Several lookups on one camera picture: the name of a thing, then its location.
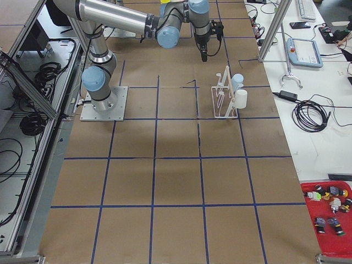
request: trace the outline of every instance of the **mounting plate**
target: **mounting plate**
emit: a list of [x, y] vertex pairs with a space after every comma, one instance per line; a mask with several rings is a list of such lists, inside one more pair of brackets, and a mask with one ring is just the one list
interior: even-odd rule
[[[86, 103], [83, 105], [80, 120], [83, 122], [123, 121], [125, 116], [128, 87], [112, 87], [111, 91], [117, 95], [117, 102], [114, 108], [108, 111], [100, 112], [96, 111], [91, 103]], [[91, 100], [89, 93], [87, 93], [85, 100]]]
[[136, 33], [126, 31], [123, 29], [114, 29], [114, 32], [112, 32], [112, 28], [107, 27], [104, 29], [104, 37], [118, 37], [120, 39], [134, 39], [136, 38]]

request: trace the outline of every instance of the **white cylinder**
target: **white cylinder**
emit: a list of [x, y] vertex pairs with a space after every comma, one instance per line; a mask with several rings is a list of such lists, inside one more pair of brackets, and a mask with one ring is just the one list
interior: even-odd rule
[[244, 77], [242, 74], [236, 73], [235, 75], [232, 76], [231, 82], [232, 82], [232, 88], [234, 92], [238, 90], [240, 84], [243, 84], [243, 81], [244, 81]]
[[234, 107], [237, 109], [243, 109], [247, 106], [247, 91], [240, 89], [235, 93]]

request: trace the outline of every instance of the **white rack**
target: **white rack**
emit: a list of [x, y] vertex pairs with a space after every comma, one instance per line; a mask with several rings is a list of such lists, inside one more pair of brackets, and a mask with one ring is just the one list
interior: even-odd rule
[[[216, 76], [219, 77], [218, 83], [211, 87], [214, 117], [219, 119], [238, 118], [230, 67], [226, 66], [224, 74], [217, 73]], [[241, 87], [243, 87], [243, 84], [239, 84], [237, 89]]]

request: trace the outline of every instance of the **keyboard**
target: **keyboard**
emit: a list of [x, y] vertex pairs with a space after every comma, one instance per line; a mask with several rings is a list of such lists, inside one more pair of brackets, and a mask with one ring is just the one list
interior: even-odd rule
[[313, 0], [296, 0], [301, 21], [315, 21], [315, 7]]

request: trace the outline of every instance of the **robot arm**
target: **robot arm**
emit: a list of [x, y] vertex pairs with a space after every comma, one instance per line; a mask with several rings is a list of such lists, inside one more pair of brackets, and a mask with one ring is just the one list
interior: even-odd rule
[[[147, 39], [157, 39], [164, 48], [176, 46], [182, 23], [192, 23], [196, 44], [202, 53], [203, 61], [207, 61], [207, 43], [210, 36], [217, 34], [218, 39], [219, 36], [222, 37], [221, 22], [214, 24], [209, 20], [208, 0], [185, 0], [163, 4], [160, 18], [101, 0], [54, 0], [54, 2], [69, 17], [87, 22], [81, 24], [89, 24], [93, 21], [112, 28], [131, 31], [144, 35]], [[90, 24], [90, 27], [82, 26], [83, 30], [87, 37], [92, 39], [93, 47], [101, 47], [98, 51], [93, 51], [93, 54], [98, 52], [100, 55], [104, 54], [107, 50], [106, 45], [99, 43], [101, 41], [96, 41], [102, 32], [94, 32], [96, 24]]]
[[161, 6], [161, 17], [135, 11], [124, 6], [102, 0], [54, 0], [57, 7], [69, 17], [78, 20], [85, 36], [89, 39], [88, 54], [92, 66], [84, 70], [82, 82], [91, 96], [96, 112], [113, 111], [117, 95], [109, 87], [111, 75], [116, 68], [116, 58], [108, 49], [102, 25], [119, 28], [157, 39], [164, 48], [173, 48], [178, 43], [182, 23], [192, 23], [202, 61], [207, 61], [207, 43], [210, 36], [217, 34], [219, 43], [223, 36], [221, 22], [209, 20], [208, 0], [184, 0]]

